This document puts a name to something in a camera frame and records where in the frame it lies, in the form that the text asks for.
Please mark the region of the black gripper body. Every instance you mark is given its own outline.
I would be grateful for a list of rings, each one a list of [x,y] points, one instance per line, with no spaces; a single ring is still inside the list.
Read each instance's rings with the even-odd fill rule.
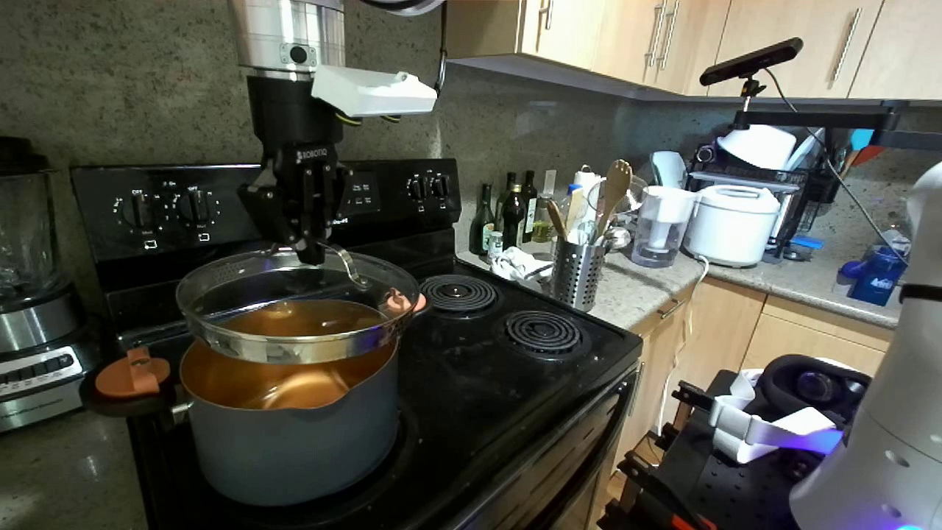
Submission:
[[[337,162],[340,110],[313,94],[313,81],[250,78],[247,94],[263,166],[287,191],[299,191],[307,175]]]

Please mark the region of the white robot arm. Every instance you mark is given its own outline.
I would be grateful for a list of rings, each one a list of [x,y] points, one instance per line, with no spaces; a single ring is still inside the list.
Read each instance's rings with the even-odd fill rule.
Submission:
[[[319,262],[337,219],[337,143],[347,118],[425,116],[413,75],[346,62],[346,0],[229,0],[247,71],[263,185],[259,234]],[[793,490],[802,530],[942,530],[942,169],[908,194],[914,250],[902,319],[864,406],[824,464]]]

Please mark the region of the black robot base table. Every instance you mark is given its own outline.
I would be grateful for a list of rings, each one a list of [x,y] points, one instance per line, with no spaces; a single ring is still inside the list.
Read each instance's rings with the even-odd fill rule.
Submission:
[[[870,383],[803,353],[681,383],[689,420],[618,464],[624,490],[599,530],[798,530],[789,493],[839,448]]]

